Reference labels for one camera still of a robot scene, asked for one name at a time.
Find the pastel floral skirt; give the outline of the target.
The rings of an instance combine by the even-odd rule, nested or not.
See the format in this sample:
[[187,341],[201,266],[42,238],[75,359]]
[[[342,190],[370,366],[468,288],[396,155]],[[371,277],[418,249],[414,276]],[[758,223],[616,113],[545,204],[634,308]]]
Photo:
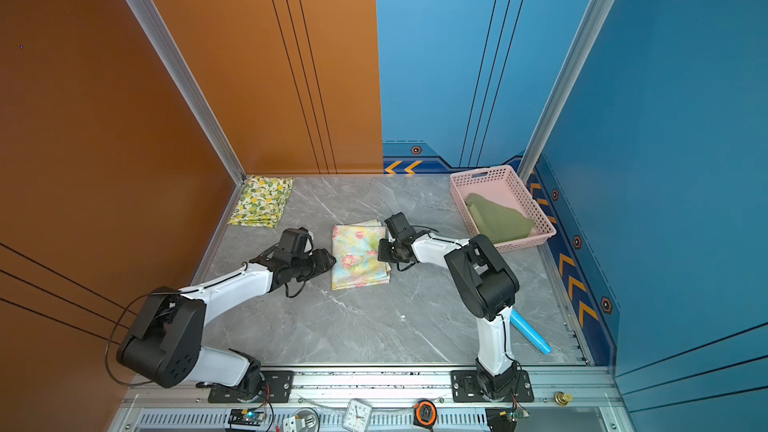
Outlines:
[[390,281],[391,268],[378,256],[379,242],[386,238],[386,232],[386,227],[378,220],[334,226],[332,255],[336,263],[331,270],[334,291]]

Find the lemon print skirt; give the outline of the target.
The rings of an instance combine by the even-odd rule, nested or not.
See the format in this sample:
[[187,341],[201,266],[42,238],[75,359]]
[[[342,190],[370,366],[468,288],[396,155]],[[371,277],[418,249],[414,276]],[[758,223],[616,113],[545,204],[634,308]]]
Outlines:
[[276,228],[293,190],[293,178],[250,177],[228,224]]

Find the olive green skirt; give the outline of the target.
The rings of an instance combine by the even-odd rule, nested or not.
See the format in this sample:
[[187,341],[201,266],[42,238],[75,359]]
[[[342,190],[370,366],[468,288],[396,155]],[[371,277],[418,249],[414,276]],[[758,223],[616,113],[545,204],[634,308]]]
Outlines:
[[479,233],[487,236],[494,244],[527,238],[535,225],[533,220],[518,210],[475,193],[468,195],[465,204]]

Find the pink plastic basket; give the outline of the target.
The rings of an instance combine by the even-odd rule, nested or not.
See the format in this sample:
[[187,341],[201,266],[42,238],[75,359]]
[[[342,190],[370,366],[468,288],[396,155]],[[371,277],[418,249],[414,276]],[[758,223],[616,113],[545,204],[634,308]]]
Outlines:
[[556,235],[510,165],[454,173],[450,192],[470,234],[487,236],[501,252],[536,247]]

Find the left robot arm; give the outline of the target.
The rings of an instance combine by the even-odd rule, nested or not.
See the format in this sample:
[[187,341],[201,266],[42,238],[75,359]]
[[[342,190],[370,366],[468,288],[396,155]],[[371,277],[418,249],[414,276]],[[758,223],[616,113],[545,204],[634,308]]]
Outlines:
[[266,389],[261,362],[251,355],[203,345],[206,326],[225,312],[295,281],[301,287],[336,263],[314,246],[305,228],[288,228],[280,240],[237,270],[182,289],[159,287],[143,302],[116,352],[116,361],[163,388],[183,382],[222,389],[240,401]]

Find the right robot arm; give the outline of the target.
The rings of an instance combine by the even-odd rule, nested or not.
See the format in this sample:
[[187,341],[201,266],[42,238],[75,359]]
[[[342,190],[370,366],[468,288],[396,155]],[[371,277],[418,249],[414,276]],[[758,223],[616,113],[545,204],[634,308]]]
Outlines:
[[451,239],[419,230],[402,213],[385,220],[378,259],[390,265],[433,264],[446,268],[464,306],[476,317],[480,393],[491,401],[513,394],[522,367],[512,352],[510,316],[520,283],[490,239],[482,234]]

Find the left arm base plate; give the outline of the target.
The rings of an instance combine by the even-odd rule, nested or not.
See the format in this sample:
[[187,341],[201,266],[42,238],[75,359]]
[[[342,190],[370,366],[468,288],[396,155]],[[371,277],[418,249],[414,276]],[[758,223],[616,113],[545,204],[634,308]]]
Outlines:
[[286,404],[293,389],[295,373],[292,370],[266,370],[254,376],[256,387],[226,387],[215,384],[210,388],[207,401],[212,404]]

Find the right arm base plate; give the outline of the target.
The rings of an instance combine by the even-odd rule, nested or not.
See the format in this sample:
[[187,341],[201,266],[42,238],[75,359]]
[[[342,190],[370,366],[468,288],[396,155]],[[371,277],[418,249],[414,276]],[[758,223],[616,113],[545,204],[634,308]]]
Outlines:
[[457,403],[532,403],[535,400],[528,372],[517,366],[498,376],[483,370],[453,370],[450,379],[453,400]]

